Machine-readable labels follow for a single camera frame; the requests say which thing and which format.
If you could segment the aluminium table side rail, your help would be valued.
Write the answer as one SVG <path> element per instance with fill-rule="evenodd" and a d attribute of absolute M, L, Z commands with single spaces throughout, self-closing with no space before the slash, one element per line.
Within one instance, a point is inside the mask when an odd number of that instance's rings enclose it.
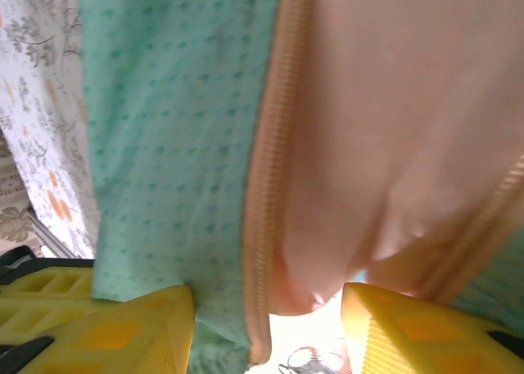
<path fill-rule="evenodd" d="M 28 217 L 33 224 L 33 230 L 42 246 L 45 246 L 54 257 L 63 259 L 77 259 L 78 256 L 62 241 L 60 241 L 42 222 L 32 208 L 28 210 Z"/>

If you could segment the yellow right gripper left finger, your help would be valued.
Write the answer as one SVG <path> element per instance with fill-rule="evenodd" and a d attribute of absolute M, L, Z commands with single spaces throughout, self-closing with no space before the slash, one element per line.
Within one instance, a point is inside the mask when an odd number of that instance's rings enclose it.
<path fill-rule="evenodd" d="M 38 374 L 186 374 L 194 317 L 187 286 L 115 304 L 53 329 Z"/>

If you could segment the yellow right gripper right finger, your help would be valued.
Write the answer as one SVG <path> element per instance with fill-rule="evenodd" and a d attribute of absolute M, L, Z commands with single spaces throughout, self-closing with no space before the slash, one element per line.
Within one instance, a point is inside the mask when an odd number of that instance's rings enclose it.
<path fill-rule="evenodd" d="M 524 374 L 524 338 L 449 307 L 345 284 L 341 321 L 352 374 Z"/>

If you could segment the mint green and peach jacket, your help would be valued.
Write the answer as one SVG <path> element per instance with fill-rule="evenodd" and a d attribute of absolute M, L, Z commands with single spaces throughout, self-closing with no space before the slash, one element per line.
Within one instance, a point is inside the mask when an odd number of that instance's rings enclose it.
<path fill-rule="evenodd" d="M 188 374 L 371 285 L 524 336 L 524 0 L 80 0 L 93 294 L 189 285 Z"/>

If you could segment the floral tablecloth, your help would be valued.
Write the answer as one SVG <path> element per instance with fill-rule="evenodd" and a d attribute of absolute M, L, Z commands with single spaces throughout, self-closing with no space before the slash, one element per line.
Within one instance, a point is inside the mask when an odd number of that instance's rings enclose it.
<path fill-rule="evenodd" d="M 291 140 L 329 0 L 0 0 L 0 130 L 37 215 L 91 296 L 188 286 L 188 374 L 269 360 L 270 316 L 301 315 L 321 257 L 278 252 Z"/>

